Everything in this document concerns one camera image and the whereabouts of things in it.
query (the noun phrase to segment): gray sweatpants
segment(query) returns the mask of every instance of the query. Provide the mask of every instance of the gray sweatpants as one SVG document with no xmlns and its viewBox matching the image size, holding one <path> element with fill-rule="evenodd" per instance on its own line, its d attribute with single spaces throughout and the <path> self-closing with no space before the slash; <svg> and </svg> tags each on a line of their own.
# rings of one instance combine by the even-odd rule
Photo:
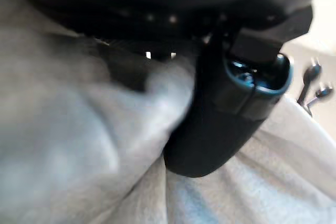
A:
<svg viewBox="0 0 336 224">
<path fill-rule="evenodd" d="M 0 223 L 336 223 L 336 142 L 294 101 L 216 172 L 177 176 L 161 152 L 193 62 L 69 35 L 0 0 Z"/>
</svg>

